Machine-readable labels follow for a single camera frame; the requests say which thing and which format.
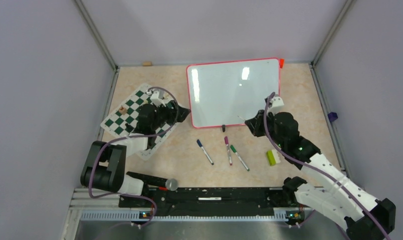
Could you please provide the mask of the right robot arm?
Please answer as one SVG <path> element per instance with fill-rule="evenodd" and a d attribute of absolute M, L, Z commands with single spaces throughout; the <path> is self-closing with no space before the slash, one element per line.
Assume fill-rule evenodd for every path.
<path fill-rule="evenodd" d="M 395 204 L 367 193 L 337 169 L 316 145 L 301 136 L 291 113 L 259 110 L 244 123 L 254 136 L 266 136 L 290 164 L 321 184 L 322 189 L 317 189 L 301 177 L 288 177 L 282 193 L 287 205 L 300 203 L 312 208 L 345 231 L 350 240 L 390 239 Z"/>

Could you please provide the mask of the pink-framed whiteboard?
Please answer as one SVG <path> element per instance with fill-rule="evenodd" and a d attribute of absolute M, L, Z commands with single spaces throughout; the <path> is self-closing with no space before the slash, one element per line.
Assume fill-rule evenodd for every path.
<path fill-rule="evenodd" d="M 196 129 L 243 125 L 265 98 L 280 94 L 280 58 L 196 63 L 186 67 L 191 124 Z"/>

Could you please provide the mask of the black microphone silver head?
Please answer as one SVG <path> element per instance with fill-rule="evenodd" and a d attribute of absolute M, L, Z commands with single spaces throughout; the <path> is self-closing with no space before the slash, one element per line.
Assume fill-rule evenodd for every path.
<path fill-rule="evenodd" d="M 174 178 L 162 178 L 131 171 L 128 171 L 126 174 L 135 179 L 142 180 L 147 185 L 165 188 L 168 191 L 176 191 L 179 188 L 178 181 Z"/>

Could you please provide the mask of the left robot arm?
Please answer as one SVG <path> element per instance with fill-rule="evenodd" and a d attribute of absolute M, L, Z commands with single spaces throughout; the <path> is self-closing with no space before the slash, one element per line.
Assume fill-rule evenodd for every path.
<path fill-rule="evenodd" d="M 135 153 L 152 150 L 157 137 L 163 137 L 176 123 L 183 122 L 190 109 L 175 100 L 166 105 L 146 103 L 138 107 L 136 126 L 127 126 L 125 136 L 110 142 L 94 141 L 89 149 L 80 175 L 80 183 L 88 189 L 128 194 L 138 207 L 150 200 L 144 182 L 125 173 L 126 158 Z"/>

